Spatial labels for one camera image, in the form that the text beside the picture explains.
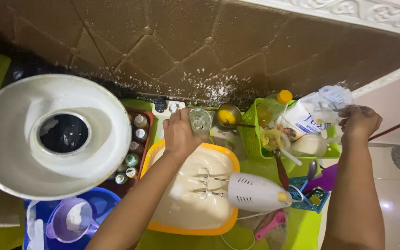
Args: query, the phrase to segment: white ceiling molding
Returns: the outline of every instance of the white ceiling molding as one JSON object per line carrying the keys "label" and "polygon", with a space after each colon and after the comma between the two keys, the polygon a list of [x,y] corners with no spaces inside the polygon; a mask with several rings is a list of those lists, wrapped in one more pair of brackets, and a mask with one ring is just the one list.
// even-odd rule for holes
{"label": "white ceiling molding", "polygon": [[390,84],[396,80],[400,79],[400,69],[391,72],[390,74],[377,79],[363,87],[360,87],[352,92],[353,98],[357,98],[363,96],[364,94],[374,91],[378,88],[384,87],[387,84]]}
{"label": "white ceiling molding", "polygon": [[400,34],[400,0],[240,0]]}

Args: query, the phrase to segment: red plastic tray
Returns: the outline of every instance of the red plastic tray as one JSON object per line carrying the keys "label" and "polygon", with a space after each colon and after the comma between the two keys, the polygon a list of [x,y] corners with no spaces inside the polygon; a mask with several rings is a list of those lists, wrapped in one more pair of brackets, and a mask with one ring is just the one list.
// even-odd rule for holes
{"label": "red plastic tray", "polygon": [[116,184],[115,180],[106,180],[104,181],[102,184],[99,185],[99,187],[105,188],[107,190],[111,190],[112,192],[114,192],[115,194],[117,194],[120,198],[123,198],[125,196],[125,194],[128,193],[128,191],[136,185],[136,183],[138,182],[138,180],[140,179],[141,176],[141,170],[143,169],[143,164],[144,164],[144,159],[146,158],[146,153],[147,153],[147,149],[149,146],[149,138],[151,136],[151,128],[152,128],[152,123],[154,121],[154,115],[146,110],[141,110],[141,109],[133,109],[133,108],[126,108],[126,111],[128,112],[128,114],[130,114],[132,116],[132,140],[134,140],[134,133],[135,130],[137,129],[136,126],[134,125],[134,119],[138,114],[144,115],[147,119],[147,123],[148,123],[148,127],[146,129],[147,131],[147,139],[146,139],[146,144],[144,145],[144,151],[142,155],[139,155],[141,157],[141,161],[140,161],[140,168],[138,168],[137,170],[137,174],[135,175],[134,178],[128,179],[126,181],[125,184],[120,185],[120,184]]}

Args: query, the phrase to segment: flour bag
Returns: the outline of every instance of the flour bag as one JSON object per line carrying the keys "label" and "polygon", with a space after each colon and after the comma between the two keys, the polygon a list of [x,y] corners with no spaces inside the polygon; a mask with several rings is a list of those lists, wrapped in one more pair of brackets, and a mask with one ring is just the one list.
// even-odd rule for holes
{"label": "flour bag", "polygon": [[335,109],[351,104],[353,96],[349,89],[325,86],[290,105],[277,120],[277,129],[291,141],[305,134],[319,133],[342,120]]}

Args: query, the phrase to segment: red cable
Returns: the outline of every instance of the red cable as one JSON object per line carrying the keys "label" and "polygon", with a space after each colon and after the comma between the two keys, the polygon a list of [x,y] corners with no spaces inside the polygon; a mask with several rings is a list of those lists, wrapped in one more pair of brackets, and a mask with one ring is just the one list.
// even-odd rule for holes
{"label": "red cable", "polygon": [[396,130],[396,129],[398,129],[398,128],[400,128],[400,123],[397,124],[396,126],[390,128],[390,129],[387,129],[386,131],[384,131],[384,132],[382,132],[382,133],[379,133],[379,134],[376,134],[375,136],[372,136],[370,139],[368,139],[368,141],[374,140],[374,139],[376,139],[376,138],[378,138],[379,136],[382,136],[382,135],[384,135],[384,134],[388,134],[388,133],[390,133],[390,132],[392,132],[393,130]]}

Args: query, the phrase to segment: white bowl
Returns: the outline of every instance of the white bowl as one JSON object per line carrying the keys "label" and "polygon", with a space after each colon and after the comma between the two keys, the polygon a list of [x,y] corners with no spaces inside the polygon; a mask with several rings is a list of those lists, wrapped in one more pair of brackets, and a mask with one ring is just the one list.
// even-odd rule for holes
{"label": "white bowl", "polygon": [[[70,153],[47,150],[42,123],[56,114],[83,120],[86,143]],[[40,75],[0,90],[0,189],[25,199],[58,200],[100,185],[123,162],[131,121],[107,89],[81,77]]]}

